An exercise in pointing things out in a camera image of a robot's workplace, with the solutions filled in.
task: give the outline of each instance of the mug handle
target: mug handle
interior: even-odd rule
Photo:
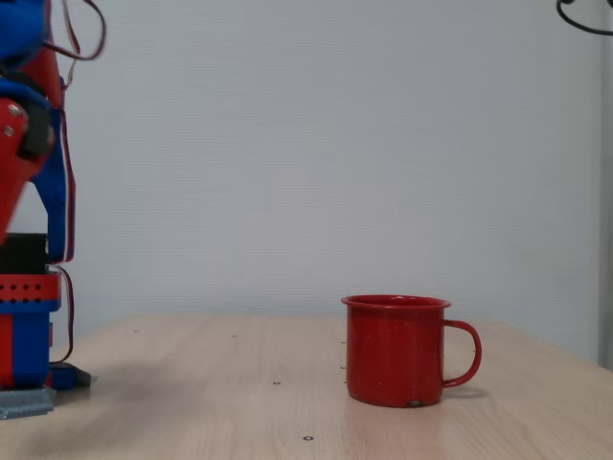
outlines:
[[[455,379],[445,380],[443,382],[444,388],[451,388],[452,386],[464,385],[467,381],[475,377],[477,371],[479,370],[479,366],[481,365],[481,338],[477,334],[475,328],[470,326],[468,323],[464,321],[452,321],[445,319],[443,321],[444,326],[448,326],[450,328],[458,328],[463,329],[472,335],[472,339],[475,341],[475,358],[472,360],[472,365],[468,372],[466,372],[463,376],[457,377]]]

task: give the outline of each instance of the wooden table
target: wooden table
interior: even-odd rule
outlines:
[[[341,319],[133,317],[78,342],[91,389],[0,422],[0,459],[613,459],[612,373],[500,324],[477,329],[473,381],[389,409],[347,395]],[[472,342],[445,333],[457,376]]]

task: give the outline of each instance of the mug rim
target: mug rim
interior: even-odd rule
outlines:
[[[398,305],[398,300],[414,301],[411,305]],[[409,294],[359,294],[350,295],[341,299],[348,307],[368,310],[395,310],[395,311],[423,311],[440,310],[451,306],[451,302],[436,297],[423,297]]]

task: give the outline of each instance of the black cable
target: black cable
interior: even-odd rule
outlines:
[[[611,31],[602,31],[600,29],[592,29],[591,27],[584,26],[583,24],[579,24],[577,21],[571,19],[570,17],[566,15],[564,10],[562,9],[562,3],[563,3],[562,0],[557,0],[557,3],[556,3],[557,13],[560,15],[562,19],[568,22],[571,26],[574,26],[577,29],[581,29],[582,31],[588,32],[590,34],[613,36],[613,32]]]

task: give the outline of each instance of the screw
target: screw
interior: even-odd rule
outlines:
[[[11,105],[9,105],[9,113],[13,116],[13,117],[18,117],[21,115],[21,109],[15,105],[14,103],[12,103]]]

